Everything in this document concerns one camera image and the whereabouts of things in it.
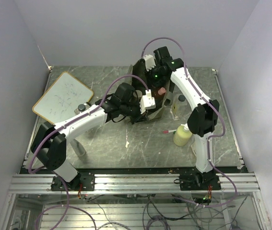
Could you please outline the orange bottle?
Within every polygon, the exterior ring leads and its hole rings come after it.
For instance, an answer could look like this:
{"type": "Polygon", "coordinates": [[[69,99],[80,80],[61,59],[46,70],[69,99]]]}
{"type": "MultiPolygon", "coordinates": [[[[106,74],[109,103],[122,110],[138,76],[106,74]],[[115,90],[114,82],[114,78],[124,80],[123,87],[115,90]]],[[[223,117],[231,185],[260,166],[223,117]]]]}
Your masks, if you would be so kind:
{"type": "Polygon", "coordinates": [[[159,88],[154,92],[154,98],[163,98],[166,93],[166,89],[164,87],[159,88]]]}

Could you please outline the olive green canvas bag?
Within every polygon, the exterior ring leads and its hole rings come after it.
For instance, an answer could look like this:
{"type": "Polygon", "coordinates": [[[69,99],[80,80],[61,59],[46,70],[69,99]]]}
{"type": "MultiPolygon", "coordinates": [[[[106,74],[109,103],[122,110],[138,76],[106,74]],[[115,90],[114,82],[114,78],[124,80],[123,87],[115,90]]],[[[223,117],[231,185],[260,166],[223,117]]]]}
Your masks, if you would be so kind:
{"type": "MultiPolygon", "coordinates": [[[[138,76],[139,78],[141,78],[146,85],[148,86],[149,90],[151,90],[152,92],[152,96],[154,97],[154,92],[156,90],[158,90],[159,88],[153,88],[150,84],[149,84],[149,72],[146,71],[145,69],[145,63],[144,60],[141,58],[139,59],[136,64],[131,65],[129,70],[128,70],[129,74],[138,76]]],[[[156,103],[156,108],[155,109],[151,109],[151,110],[147,110],[144,113],[144,118],[143,121],[140,122],[146,122],[146,121],[150,121],[150,120],[154,120],[154,119],[159,119],[162,117],[164,111],[165,111],[165,107],[170,105],[173,102],[173,90],[174,90],[174,84],[171,83],[170,81],[163,86],[166,89],[166,93],[164,95],[163,98],[154,98],[155,99],[155,103],[156,103]]]]}

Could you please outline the clear perfume bottle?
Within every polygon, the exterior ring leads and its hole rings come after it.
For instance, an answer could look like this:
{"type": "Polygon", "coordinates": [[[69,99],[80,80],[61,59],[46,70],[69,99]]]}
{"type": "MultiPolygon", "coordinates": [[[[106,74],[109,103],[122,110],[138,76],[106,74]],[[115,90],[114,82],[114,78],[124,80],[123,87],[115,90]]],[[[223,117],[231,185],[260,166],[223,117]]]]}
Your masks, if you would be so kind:
{"type": "Polygon", "coordinates": [[[184,95],[176,95],[171,107],[171,113],[173,120],[180,120],[185,115],[186,98],[184,95]]]}

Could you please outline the clear square bottle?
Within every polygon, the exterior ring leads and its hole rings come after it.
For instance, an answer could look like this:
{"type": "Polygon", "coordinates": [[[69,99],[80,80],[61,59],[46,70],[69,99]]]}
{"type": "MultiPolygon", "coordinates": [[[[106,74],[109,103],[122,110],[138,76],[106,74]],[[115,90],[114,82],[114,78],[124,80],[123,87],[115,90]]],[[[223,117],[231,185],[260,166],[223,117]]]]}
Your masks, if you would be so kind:
{"type": "Polygon", "coordinates": [[[80,117],[83,114],[88,114],[89,113],[89,109],[90,109],[90,104],[88,103],[82,103],[79,104],[76,109],[74,110],[75,116],[76,117],[80,117]]]}

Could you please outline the green lotion bottle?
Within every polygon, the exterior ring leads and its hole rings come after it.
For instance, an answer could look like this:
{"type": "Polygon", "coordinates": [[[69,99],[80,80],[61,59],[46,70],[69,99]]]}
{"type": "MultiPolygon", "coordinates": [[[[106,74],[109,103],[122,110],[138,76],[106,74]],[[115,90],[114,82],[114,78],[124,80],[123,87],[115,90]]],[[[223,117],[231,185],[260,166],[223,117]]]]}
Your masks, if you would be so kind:
{"type": "Polygon", "coordinates": [[[142,97],[142,92],[140,90],[136,90],[136,94],[138,98],[142,97]]]}

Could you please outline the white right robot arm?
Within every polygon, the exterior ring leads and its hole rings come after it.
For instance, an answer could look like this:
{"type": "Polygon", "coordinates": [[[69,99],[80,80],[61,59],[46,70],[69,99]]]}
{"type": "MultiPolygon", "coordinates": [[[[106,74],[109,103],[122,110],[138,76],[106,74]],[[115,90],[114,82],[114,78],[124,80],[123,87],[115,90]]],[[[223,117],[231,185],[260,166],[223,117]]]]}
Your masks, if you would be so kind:
{"type": "Polygon", "coordinates": [[[192,112],[187,127],[194,136],[195,172],[183,175],[179,182],[190,189],[205,189],[216,173],[212,161],[212,138],[217,125],[219,102],[211,100],[197,85],[182,59],[173,59],[166,46],[154,51],[155,66],[148,70],[150,80],[170,80],[187,99],[192,112]]]}

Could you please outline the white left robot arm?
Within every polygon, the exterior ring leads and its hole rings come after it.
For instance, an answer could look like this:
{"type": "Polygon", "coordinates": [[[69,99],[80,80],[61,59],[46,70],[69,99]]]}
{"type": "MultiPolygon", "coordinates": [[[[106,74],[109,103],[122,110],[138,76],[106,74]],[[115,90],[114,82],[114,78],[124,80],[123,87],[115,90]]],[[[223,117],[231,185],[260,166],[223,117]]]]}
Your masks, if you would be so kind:
{"type": "Polygon", "coordinates": [[[141,118],[142,93],[128,83],[121,83],[116,91],[106,95],[85,111],[61,123],[44,122],[38,129],[31,145],[31,152],[40,162],[63,179],[69,190],[79,189],[83,184],[81,174],[67,160],[66,148],[86,131],[113,121],[120,115],[132,123],[141,118]]]}

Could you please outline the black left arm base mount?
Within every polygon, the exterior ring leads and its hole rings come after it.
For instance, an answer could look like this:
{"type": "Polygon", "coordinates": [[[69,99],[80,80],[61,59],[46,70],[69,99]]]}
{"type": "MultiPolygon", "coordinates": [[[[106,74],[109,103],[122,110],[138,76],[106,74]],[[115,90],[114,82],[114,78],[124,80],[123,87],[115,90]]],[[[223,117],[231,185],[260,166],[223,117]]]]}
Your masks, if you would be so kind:
{"type": "MultiPolygon", "coordinates": [[[[71,182],[65,183],[69,191],[94,191],[95,176],[91,173],[78,173],[71,182]]],[[[53,177],[51,191],[65,191],[65,187],[59,176],[53,177]]]]}

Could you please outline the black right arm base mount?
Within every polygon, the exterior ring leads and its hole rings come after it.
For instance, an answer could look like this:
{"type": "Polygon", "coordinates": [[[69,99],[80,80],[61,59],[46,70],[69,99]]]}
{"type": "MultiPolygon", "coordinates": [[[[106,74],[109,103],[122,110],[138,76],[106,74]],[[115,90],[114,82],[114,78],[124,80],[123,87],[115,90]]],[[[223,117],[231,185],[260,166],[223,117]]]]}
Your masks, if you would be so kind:
{"type": "Polygon", "coordinates": [[[191,172],[180,174],[178,179],[174,180],[174,184],[178,184],[181,191],[196,191],[196,190],[220,190],[219,176],[215,171],[200,173],[191,172]]]}

